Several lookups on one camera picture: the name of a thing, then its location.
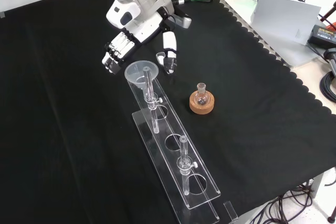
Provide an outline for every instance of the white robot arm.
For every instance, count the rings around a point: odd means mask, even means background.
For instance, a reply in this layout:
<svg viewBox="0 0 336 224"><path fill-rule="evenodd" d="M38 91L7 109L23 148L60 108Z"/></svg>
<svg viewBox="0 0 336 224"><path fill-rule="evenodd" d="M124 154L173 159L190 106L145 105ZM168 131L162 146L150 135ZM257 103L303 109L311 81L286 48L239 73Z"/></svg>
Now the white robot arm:
<svg viewBox="0 0 336 224"><path fill-rule="evenodd" d="M174 17L176 23L184 28L191 23L187 15L177 16L175 9L171 0L115 0L107 19L122 32L105 46L106 55L102 61L105 67L111 73L117 73L135 50L162 31L165 57L159 63L167 73L173 73L176 68L176 38L165 21Z"/></svg>

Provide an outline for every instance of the hole in stand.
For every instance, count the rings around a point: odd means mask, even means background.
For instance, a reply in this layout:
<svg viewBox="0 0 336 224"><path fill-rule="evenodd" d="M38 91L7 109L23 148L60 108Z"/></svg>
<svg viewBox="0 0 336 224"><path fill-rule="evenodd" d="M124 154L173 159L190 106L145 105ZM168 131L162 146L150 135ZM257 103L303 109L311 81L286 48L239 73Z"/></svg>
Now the hole in stand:
<svg viewBox="0 0 336 224"><path fill-rule="evenodd" d="M135 82L136 83L144 83L145 82L145 76L140 76L139 78L137 78L137 80Z"/></svg>
<svg viewBox="0 0 336 224"><path fill-rule="evenodd" d="M189 192L191 194L202 194L206 190L206 179L200 174L192 174L189 179Z"/></svg>
<svg viewBox="0 0 336 224"><path fill-rule="evenodd" d="M157 110L158 110L158 112L157 112L157 115L158 115L157 119L158 120L165 119L167 117L167 115L168 115L168 109L167 109L167 107L163 106L163 105L158 105L157 107L158 107L157 108Z"/></svg>
<svg viewBox="0 0 336 224"><path fill-rule="evenodd" d="M180 146L178 144L178 140L180 139L181 135L178 134L171 134L169 135L166 140L165 140L165 145L168 149L170 149L171 151L179 151L180 150Z"/></svg>

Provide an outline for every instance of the black cloth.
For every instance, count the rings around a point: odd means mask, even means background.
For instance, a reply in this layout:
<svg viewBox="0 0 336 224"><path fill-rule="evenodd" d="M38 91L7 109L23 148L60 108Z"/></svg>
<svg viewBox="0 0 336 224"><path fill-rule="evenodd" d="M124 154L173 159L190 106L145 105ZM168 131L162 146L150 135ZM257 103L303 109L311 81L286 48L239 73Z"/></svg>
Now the black cloth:
<svg viewBox="0 0 336 224"><path fill-rule="evenodd" d="M175 223L131 114L101 64L113 0L45 0L0 20L1 223ZM222 195L241 215L336 165L336 118L219 0L182 6L175 76L158 79ZM155 62L162 35L134 55ZM214 111L188 107L205 82Z"/></svg>

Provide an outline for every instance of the acrylic stand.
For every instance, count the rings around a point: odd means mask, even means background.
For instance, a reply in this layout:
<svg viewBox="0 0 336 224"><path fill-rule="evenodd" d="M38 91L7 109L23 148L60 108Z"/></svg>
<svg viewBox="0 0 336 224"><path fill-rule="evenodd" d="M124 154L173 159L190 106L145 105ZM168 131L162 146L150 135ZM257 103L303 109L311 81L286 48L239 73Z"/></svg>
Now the acrylic stand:
<svg viewBox="0 0 336 224"><path fill-rule="evenodd" d="M133 119L181 224L219 221L211 200L221 192L190 140L150 61L129 65L125 76L140 106Z"/></svg>

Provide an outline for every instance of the white table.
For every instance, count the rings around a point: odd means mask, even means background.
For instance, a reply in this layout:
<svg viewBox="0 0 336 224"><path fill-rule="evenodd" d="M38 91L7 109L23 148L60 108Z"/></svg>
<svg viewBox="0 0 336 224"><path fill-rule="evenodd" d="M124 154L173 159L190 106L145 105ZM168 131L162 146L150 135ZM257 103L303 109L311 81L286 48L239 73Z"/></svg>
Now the white table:
<svg viewBox="0 0 336 224"><path fill-rule="evenodd" d="M253 3L253 1L256 3L257 0L229 0L231 4L228 4L225 0L220 0L227 8L230 9L230 11L233 13L235 17L237 17L238 21L242 23L243 26L249 29L249 31L253 31L253 29L250 27L250 16L245 15L244 13L248 13L250 10L250 6L244 6L244 3L247 5L250 5ZM327 13L327 11L333 6L333 3L336 0L307 0L306 2L313 5L321 6L321 14L324 15ZM328 18L330 22L336 21L336 13L334 13L330 18ZM260 41L264 45L265 48L267 48L272 54L275 54L276 52L273 51L264 41ZM331 71L331 68L327 63L325 63L321 59L316 59L308 64L305 64L301 67L297 68L291 68L291 71L296 73L297 77L302 80L303 85L307 86L309 89L309 92L313 93L316 96L316 99L320 100L323 104L323 106L328 107L333 114L336 114L336 104L326 99L323 94L321 93L319 89L319 83L320 80L323 78L323 76ZM332 89L336 93L336 81L333 82ZM313 188L317 192L320 184L323 179L323 174L316 177L314 179ZM261 209L265 206L260 206L254 210L251 210L250 212L245 213L244 215L240 216L239 219L235 222L235 224L244 224L249 223L252 219L252 217L261 211Z"/></svg>

